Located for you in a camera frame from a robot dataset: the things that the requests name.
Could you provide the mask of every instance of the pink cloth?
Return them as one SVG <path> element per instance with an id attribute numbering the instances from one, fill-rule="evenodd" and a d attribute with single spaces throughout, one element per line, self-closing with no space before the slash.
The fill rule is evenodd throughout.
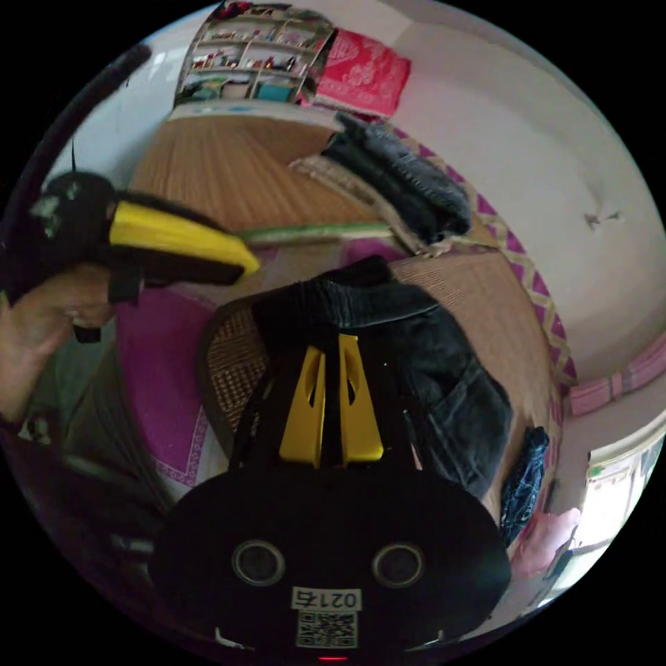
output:
<path id="1" fill-rule="evenodd" d="M 666 333 L 658 337 L 622 372 L 594 382 L 574 386 L 570 391 L 573 416 L 590 413 L 622 395 L 640 389 L 666 372 Z"/>
<path id="2" fill-rule="evenodd" d="M 388 119 L 398 108 L 411 63 L 377 40 L 338 30 L 314 97 L 323 104 Z"/>
<path id="3" fill-rule="evenodd" d="M 534 513 L 511 560 L 513 578 L 526 579 L 545 573 L 580 521 L 579 509 L 570 509 L 562 515 Z"/>
<path id="4" fill-rule="evenodd" d="M 396 262 L 407 258 L 407 253 L 402 252 L 387 241 L 374 238 L 355 239 L 345 243 L 340 259 L 340 268 L 360 262 L 361 259 L 371 255 L 379 255 L 388 262 Z"/>
<path id="5" fill-rule="evenodd" d="M 207 420 L 196 352 L 212 308 L 168 289 L 116 308 L 117 347 L 130 401 L 157 471 L 193 488 Z"/>

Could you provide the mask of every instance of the printed number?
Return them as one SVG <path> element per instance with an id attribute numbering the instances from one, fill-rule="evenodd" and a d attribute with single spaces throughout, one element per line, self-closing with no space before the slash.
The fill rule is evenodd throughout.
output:
<path id="1" fill-rule="evenodd" d="M 360 590 L 314 590 L 294 588 L 291 607 L 297 611 L 336 611 L 361 610 Z"/>

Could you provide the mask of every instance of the hand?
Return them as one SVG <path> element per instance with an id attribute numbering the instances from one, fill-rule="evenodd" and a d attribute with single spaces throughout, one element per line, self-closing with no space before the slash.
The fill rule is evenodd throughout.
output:
<path id="1" fill-rule="evenodd" d="M 113 317 L 109 273 L 81 264 L 27 293 L 9 308 L 3 298 L 0 344 L 17 362 L 42 363 L 74 332 L 74 325 L 98 328 Z"/>

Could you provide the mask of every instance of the finger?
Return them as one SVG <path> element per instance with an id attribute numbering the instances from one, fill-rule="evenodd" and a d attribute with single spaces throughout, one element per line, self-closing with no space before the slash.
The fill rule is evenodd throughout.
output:
<path id="1" fill-rule="evenodd" d="M 108 304 L 110 272 L 101 266 L 81 264 L 53 278 L 52 307 L 66 311 Z"/>
<path id="2" fill-rule="evenodd" d="M 115 308 L 112 305 L 82 308 L 70 314 L 73 323 L 82 328 L 100 328 L 113 318 Z"/>

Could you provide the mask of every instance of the pillow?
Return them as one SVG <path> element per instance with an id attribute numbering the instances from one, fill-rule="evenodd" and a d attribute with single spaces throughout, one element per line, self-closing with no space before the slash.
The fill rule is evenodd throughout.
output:
<path id="1" fill-rule="evenodd" d="M 377 40 L 338 30 L 312 102 L 382 119 L 398 108 L 411 61 Z"/>

